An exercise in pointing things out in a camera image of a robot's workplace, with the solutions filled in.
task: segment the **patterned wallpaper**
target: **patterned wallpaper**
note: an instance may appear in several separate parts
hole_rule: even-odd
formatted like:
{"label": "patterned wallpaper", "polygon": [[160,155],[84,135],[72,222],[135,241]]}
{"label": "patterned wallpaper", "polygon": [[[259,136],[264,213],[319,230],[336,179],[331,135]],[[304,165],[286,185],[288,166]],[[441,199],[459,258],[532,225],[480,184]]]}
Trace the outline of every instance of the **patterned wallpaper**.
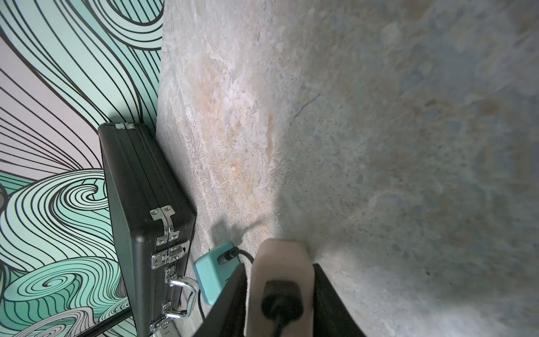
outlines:
{"label": "patterned wallpaper", "polygon": [[[0,0],[0,337],[76,336],[129,305],[96,130],[155,129],[162,13]],[[133,320],[105,335],[135,335]]]}

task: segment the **chrome handle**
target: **chrome handle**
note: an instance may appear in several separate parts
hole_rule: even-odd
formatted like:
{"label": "chrome handle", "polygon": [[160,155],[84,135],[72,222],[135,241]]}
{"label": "chrome handle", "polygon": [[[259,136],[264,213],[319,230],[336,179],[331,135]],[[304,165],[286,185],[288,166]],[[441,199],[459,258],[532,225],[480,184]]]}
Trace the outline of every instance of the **chrome handle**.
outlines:
{"label": "chrome handle", "polygon": [[172,306],[165,305],[163,306],[163,314],[166,317],[169,318],[188,318],[191,316],[191,313],[193,313],[193,308],[195,307],[195,301],[197,298],[197,292],[198,292],[198,282],[193,280],[190,277],[187,276],[176,276],[174,279],[170,276],[169,273],[165,274],[165,280],[169,284],[169,286],[177,286],[182,288],[187,288],[191,292],[189,293],[189,297],[187,299],[187,309],[186,310],[177,310],[172,309]]}

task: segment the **plug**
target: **plug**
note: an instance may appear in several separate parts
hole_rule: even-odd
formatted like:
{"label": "plug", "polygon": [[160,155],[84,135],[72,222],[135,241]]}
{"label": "plug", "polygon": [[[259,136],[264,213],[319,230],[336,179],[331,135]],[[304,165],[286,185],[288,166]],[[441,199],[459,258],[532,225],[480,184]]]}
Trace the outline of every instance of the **plug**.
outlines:
{"label": "plug", "polygon": [[261,306],[264,316],[275,322],[271,336],[278,337],[284,327],[303,314],[301,290],[293,281],[268,281],[264,286]]}
{"label": "plug", "polygon": [[233,258],[237,257],[238,255],[245,256],[251,262],[251,264],[254,262],[254,258],[251,254],[238,247],[232,247],[217,257],[217,263],[225,264]]}

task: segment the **black panel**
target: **black panel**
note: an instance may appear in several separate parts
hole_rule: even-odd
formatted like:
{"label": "black panel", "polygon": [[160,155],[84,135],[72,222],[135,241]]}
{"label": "black panel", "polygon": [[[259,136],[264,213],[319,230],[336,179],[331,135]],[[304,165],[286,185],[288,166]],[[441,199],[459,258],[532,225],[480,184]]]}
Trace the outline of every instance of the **black panel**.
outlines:
{"label": "black panel", "polygon": [[243,337],[246,296],[247,275],[240,263],[193,337]]}

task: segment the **briefcase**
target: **briefcase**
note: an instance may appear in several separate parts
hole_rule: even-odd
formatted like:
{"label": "briefcase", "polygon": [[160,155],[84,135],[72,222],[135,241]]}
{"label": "briefcase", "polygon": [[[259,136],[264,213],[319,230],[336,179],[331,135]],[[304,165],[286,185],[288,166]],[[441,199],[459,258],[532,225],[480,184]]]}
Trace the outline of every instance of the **briefcase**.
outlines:
{"label": "briefcase", "polygon": [[195,212],[144,124],[105,123],[98,134],[114,246],[137,336],[148,337],[191,314],[198,285],[183,275]]}

